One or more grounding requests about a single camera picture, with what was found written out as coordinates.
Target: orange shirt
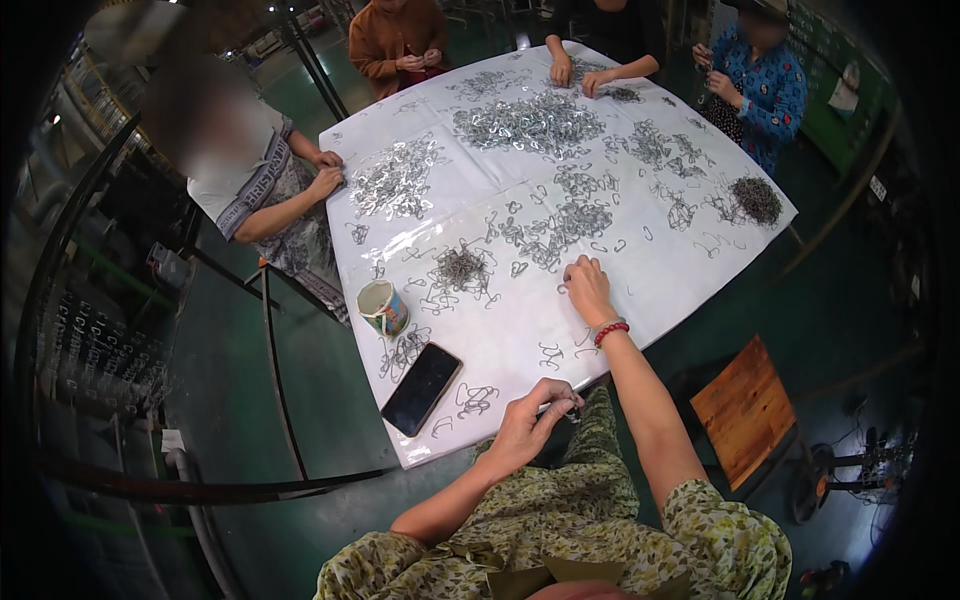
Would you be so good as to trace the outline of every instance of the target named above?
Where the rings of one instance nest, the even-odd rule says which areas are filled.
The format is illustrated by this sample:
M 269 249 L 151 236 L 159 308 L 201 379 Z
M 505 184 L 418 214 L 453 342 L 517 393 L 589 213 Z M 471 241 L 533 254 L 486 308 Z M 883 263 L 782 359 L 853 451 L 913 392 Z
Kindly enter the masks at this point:
M 396 93 L 396 60 L 405 50 L 421 57 L 445 47 L 446 17 L 434 0 L 407 0 L 396 13 L 380 10 L 371 0 L 350 22 L 350 61 L 370 80 L 377 100 Z M 446 55 L 438 66 L 448 68 Z

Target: floor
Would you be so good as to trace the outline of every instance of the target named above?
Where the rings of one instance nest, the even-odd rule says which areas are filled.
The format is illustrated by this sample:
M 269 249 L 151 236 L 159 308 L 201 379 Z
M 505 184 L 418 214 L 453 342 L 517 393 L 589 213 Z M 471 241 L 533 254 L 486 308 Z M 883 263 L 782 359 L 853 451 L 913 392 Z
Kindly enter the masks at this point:
M 479 23 L 462 30 L 450 23 L 450 55 L 457 64 L 492 55 Z M 537 23 L 522 32 L 542 41 Z M 498 28 L 497 53 L 507 50 Z M 350 65 L 336 33 L 313 39 L 324 68 L 351 112 L 372 101 L 366 82 Z M 688 59 L 678 53 L 662 83 L 689 97 L 693 82 Z M 334 123 L 296 55 L 280 51 L 257 68 L 262 96 L 289 115 L 309 139 Z M 780 161 L 777 180 L 800 210 L 794 222 L 808 236 L 836 205 L 835 177 L 817 151 L 802 139 Z M 210 223 L 201 233 L 203 249 L 245 277 L 256 268 L 256 253 L 228 245 Z M 660 377 L 738 351 L 758 333 L 790 395 L 857 372 L 893 354 L 905 341 L 900 316 L 888 301 L 888 282 L 878 245 L 846 222 L 790 276 L 773 277 L 797 251 L 784 234 L 737 278 L 674 330 L 646 350 Z M 360 358 L 347 330 L 320 315 L 279 281 L 272 293 L 283 306 L 276 313 L 281 375 L 300 450 L 311 477 L 395 467 L 397 460 L 377 415 Z M 206 482 L 271 482 L 297 478 L 279 427 L 260 303 L 224 279 L 199 267 L 182 311 L 171 365 L 176 390 L 167 404 L 197 457 Z M 853 428 L 843 407 L 865 396 L 863 429 L 894 428 L 908 406 L 909 365 L 848 390 L 795 401 L 797 419 L 812 444 L 832 443 Z M 639 520 L 657 525 L 656 510 L 636 450 L 625 426 L 620 441 L 640 494 Z M 855 452 L 857 432 L 838 446 Z M 698 447 L 705 462 L 709 446 Z M 344 545 L 371 530 L 389 528 L 404 509 L 437 492 L 468 466 L 469 449 L 410 471 L 346 486 L 326 495 L 213 510 L 218 529 L 250 597 L 308 598 L 321 565 Z M 785 515 L 791 468 L 784 468 L 752 501 L 790 538 L 794 574 L 788 597 L 800 597 L 796 579 L 809 567 L 844 560 L 856 571 L 878 533 L 876 514 L 846 493 L 833 494 L 825 509 L 804 527 Z

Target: smartphone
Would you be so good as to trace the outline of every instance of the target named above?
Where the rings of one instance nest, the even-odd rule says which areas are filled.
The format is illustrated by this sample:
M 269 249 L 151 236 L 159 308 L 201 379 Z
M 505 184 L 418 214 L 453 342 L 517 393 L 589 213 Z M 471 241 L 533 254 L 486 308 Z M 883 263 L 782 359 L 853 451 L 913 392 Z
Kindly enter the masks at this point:
M 459 358 L 427 342 L 380 416 L 403 435 L 415 437 L 462 366 Z

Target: green floral shirt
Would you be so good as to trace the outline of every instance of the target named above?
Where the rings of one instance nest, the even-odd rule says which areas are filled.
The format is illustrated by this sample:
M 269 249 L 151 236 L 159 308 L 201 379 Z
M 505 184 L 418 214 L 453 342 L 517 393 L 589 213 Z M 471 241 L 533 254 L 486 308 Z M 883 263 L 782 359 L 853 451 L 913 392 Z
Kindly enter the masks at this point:
M 663 531 L 633 520 L 629 473 L 615 438 L 603 440 L 613 432 L 609 399 L 606 407 L 603 398 L 591 401 L 600 408 L 592 418 L 585 413 L 587 433 L 578 433 L 588 441 L 571 442 L 566 464 L 524 467 L 502 481 L 449 543 L 488 542 L 504 571 L 542 566 L 544 554 L 626 563 L 617 584 L 635 594 L 688 573 L 692 598 L 782 598 L 792 563 L 786 535 L 767 516 L 725 501 L 709 482 L 686 481 L 667 496 Z M 315 600 L 491 597 L 487 573 L 495 567 L 437 555 L 400 534 L 369 533 L 324 564 Z

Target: table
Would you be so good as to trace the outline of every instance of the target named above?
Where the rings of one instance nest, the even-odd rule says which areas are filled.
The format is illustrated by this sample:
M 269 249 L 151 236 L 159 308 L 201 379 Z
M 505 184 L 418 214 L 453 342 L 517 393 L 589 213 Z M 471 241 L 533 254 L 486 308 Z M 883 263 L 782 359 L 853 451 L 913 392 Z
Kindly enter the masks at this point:
M 574 58 L 615 65 L 581 44 L 565 41 L 564 47 Z M 404 90 L 320 134 L 321 148 L 344 158 L 348 186 L 357 170 L 375 164 L 363 159 L 395 140 L 432 133 L 445 158 L 430 169 L 425 198 L 434 206 L 422 219 L 388 221 L 382 212 L 357 217 L 349 188 L 326 201 L 353 331 L 377 406 L 386 403 L 405 371 L 403 364 L 388 360 L 397 351 L 396 341 L 380 338 L 357 311 L 357 293 L 377 275 L 390 279 L 410 308 L 405 336 L 413 332 L 415 341 L 429 339 L 464 361 L 416 438 L 406 438 L 384 423 L 404 468 L 488 438 L 499 428 L 507 402 L 526 394 L 541 377 L 565 379 L 580 388 L 609 370 L 603 355 L 591 349 L 588 329 L 558 291 L 563 267 L 580 253 L 600 259 L 610 277 L 614 306 L 630 323 L 637 346 L 645 348 L 749 265 L 797 214 L 738 146 L 646 79 L 614 84 L 635 90 L 645 100 L 642 104 L 617 103 L 607 96 L 578 98 L 607 125 L 604 134 L 582 144 L 589 153 L 579 158 L 547 159 L 513 148 L 480 152 L 456 137 L 456 110 L 543 91 L 549 86 L 550 64 L 542 46 L 483 60 Z M 499 89 L 493 95 L 468 97 L 463 81 L 484 71 L 500 74 Z M 579 96 L 576 89 L 563 92 Z M 703 174 L 682 178 L 669 168 L 656 171 L 622 150 L 614 154 L 608 149 L 604 138 L 629 137 L 634 122 L 645 119 L 653 119 L 660 133 L 686 135 L 701 149 L 706 156 L 691 157 L 683 155 L 678 144 L 668 143 L 671 160 L 680 156 L 683 165 L 698 166 Z M 562 254 L 559 269 L 548 272 L 519 256 L 519 249 L 503 236 L 487 236 L 491 228 L 499 231 L 508 217 L 529 224 L 548 219 L 558 204 L 568 202 L 554 182 L 558 167 L 566 164 L 618 191 L 598 190 L 578 201 L 604 206 L 612 214 L 612 225 L 602 237 L 580 239 Z M 775 227 L 721 220 L 717 206 L 730 202 L 724 190 L 745 175 L 765 178 L 780 193 L 783 213 Z M 354 237 L 357 225 L 369 227 L 366 236 Z M 461 241 L 489 259 L 488 294 L 478 299 L 454 293 L 456 298 L 438 309 L 436 295 L 420 283 L 426 283 L 427 273 L 436 267 L 434 257 L 446 248 L 459 248 Z

